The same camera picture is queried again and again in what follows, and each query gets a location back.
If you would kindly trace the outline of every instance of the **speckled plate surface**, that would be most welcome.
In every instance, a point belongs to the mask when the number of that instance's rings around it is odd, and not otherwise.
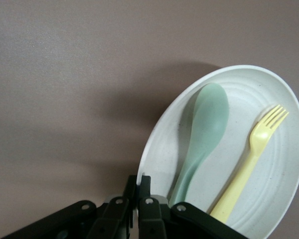
[[[299,103],[286,82],[257,66],[214,71],[189,86],[167,108],[153,129],[138,172],[151,176],[151,193],[169,198],[186,156],[192,96],[208,83],[226,91],[230,113],[225,134],[197,169],[186,201],[208,212],[249,150],[256,121],[277,104],[290,114],[272,136],[239,198],[227,225],[250,239],[263,239],[286,213],[299,184]]]

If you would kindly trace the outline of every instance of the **white plate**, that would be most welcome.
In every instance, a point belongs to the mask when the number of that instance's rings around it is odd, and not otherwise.
[[[205,212],[248,153],[248,135],[256,120],[277,104],[290,112],[269,141],[227,221],[250,239],[266,238],[282,219],[299,184],[299,103],[285,81],[269,70],[231,66],[189,86],[153,129],[137,184],[142,175],[151,176],[151,193],[169,198],[188,147],[191,97],[211,82],[225,89],[230,113],[221,142],[198,168],[188,189],[186,201]]]

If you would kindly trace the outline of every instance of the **green spoon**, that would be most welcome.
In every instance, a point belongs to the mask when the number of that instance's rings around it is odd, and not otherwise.
[[[215,83],[204,86],[195,102],[187,156],[169,201],[171,207],[185,201],[196,169],[223,137],[228,116],[229,105],[225,90]]]

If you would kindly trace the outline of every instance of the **screw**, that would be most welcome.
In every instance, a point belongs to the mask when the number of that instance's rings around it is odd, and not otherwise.
[[[119,198],[115,201],[116,204],[122,204],[123,203],[123,199],[122,198]]]
[[[154,202],[154,200],[152,198],[146,198],[145,199],[146,204],[152,204],[153,202]]]
[[[89,209],[89,208],[90,208],[90,205],[88,205],[88,204],[84,204],[84,205],[81,207],[82,210],[87,210],[87,209]]]
[[[180,212],[183,212],[186,210],[186,207],[184,205],[178,205],[177,210],[179,210]]]
[[[55,239],[66,239],[69,235],[69,232],[67,230],[64,230],[64,231],[60,231],[58,233],[58,235],[56,235],[56,238]]]

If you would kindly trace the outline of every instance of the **table surface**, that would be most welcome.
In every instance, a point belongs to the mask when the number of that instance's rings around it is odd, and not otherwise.
[[[166,107],[239,64],[299,100],[299,1],[0,0],[0,237],[121,193]],[[269,238],[299,239],[299,188]]]

